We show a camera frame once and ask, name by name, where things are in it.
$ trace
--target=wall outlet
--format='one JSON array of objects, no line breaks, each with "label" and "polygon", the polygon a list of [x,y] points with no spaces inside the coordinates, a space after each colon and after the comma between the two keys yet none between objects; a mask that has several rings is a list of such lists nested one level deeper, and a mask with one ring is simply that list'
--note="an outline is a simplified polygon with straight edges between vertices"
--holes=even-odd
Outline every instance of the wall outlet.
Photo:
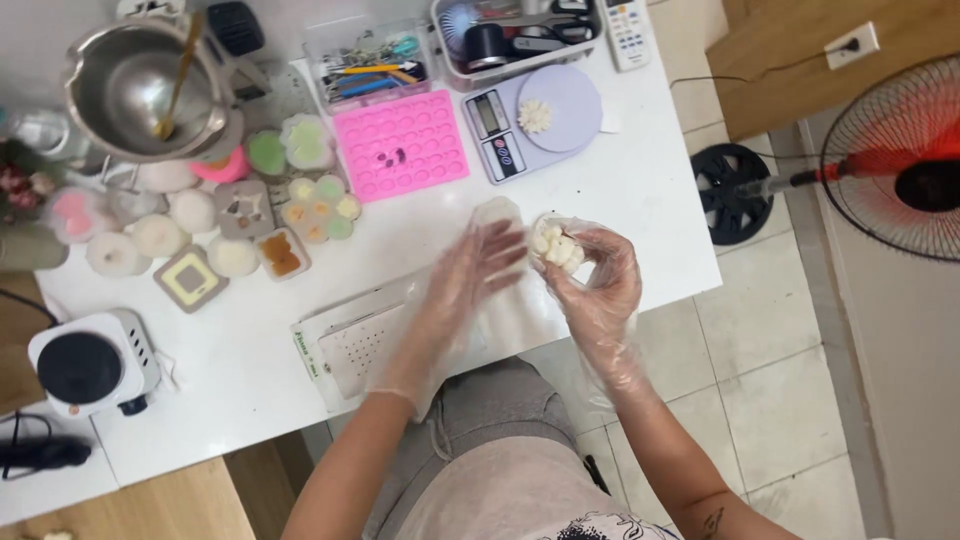
[{"label": "wall outlet", "polygon": [[[840,47],[843,47],[850,42],[851,39],[856,38],[860,43],[860,50],[858,51],[837,51]],[[824,47],[824,51],[827,52],[827,64],[829,64],[830,69],[840,69],[841,67],[847,65],[852,61],[858,61],[867,55],[871,55],[876,51],[880,50],[880,42],[876,40],[876,28],[874,28],[873,22],[868,22],[861,26],[858,26],[855,30],[849,34],[844,34],[843,36],[838,37],[833,43]]]}]

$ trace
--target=green candle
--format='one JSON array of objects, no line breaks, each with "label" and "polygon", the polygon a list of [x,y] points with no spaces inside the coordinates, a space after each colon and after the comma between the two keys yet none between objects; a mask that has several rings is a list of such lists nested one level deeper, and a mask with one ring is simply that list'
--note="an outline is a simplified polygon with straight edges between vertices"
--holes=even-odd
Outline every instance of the green candle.
[{"label": "green candle", "polygon": [[247,161],[253,169],[263,174],[282,175],[287,167],[285,153],[279,132],[257,132],[247,139]]}]

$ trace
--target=fan grille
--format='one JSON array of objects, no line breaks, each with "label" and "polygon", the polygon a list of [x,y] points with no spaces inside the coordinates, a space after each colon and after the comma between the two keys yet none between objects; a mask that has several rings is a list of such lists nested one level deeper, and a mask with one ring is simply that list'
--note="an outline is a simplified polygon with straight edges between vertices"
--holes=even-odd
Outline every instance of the fan grille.
[{"label": "fan grille", "polygon": [[[869,89],[840,114],[821,155],[827,196],[850,223],[889,246],[960,261],[960,189],[954,187],[960,184],[960,169],[938,169],[936,179],[901,174],[950,144],[960,149],[960,55],[908,68]],[[830,180],[831,166],[851,157],[861,157],[860,174]],[[909,191],[904,182],[935,184],[929,193],[935,204],[901,198]]]}]

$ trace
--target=pink silicone mold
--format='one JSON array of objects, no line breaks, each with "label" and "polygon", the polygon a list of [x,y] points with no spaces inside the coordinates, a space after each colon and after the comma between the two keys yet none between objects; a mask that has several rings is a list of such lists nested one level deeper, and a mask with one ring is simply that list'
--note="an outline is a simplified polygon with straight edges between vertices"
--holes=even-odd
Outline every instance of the pink silicone mold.
[{"label": "pink silicone mold", "polygon": [[470,174],[447,90],[337,114],[333,124],[362,203]]}]

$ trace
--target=disposable plastic glove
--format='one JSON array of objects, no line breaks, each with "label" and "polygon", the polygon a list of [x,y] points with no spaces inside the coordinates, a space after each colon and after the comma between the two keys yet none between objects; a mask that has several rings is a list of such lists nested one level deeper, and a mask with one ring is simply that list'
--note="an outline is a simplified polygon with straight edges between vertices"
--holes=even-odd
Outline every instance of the disposable plastic glove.
[{"label": "disposable plastic glove", "polygon": [[607,396],[614,401],[637,397],[649,382],[633,342],[642,292],[634,245],[596,223],[576,218],[558,222],[583,246],[587,260],[596,262],[587,284],[546,260],[535,267],[560,302],[573,341]]},{"label": "disposable plastic glove", "polygon": [[398,335],[394,353],[372,378],[370,392],[391,392],[410,401],[420,421],[429,410],[462,351],[476,310],[493,294],[519,282],[518,272],[504,272],[527,256],[523,231],[510,232],[502,220],[467,230],[437,261],[429,280],[414,285],[407,305],[409,323]]}]

